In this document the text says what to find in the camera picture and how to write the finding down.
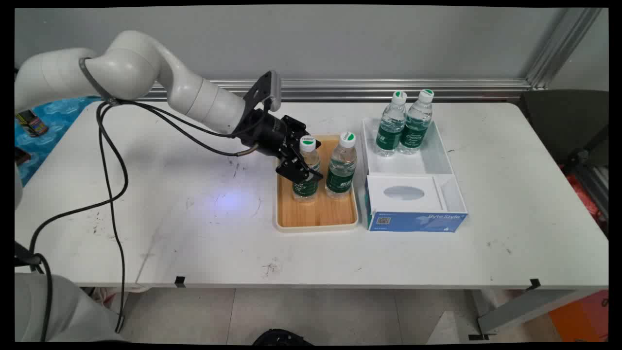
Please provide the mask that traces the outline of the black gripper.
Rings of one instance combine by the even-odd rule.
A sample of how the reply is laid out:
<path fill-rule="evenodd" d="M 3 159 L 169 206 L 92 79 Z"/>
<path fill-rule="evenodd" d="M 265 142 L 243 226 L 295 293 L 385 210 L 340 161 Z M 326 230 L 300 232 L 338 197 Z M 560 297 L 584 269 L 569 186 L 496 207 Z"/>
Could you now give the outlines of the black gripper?
<path fill-rule="evenodd" d="M 324 179 L 311 168 L 299 151 L 300 138 L 310 135 L 304 122 L 293 117 L 277 118 L 264 111 L 251 111 L 236 127 L 236 137 L 244 146 L 257 144 L 257 152 L 277 157 L 276 173 L 294 184 Z"/>

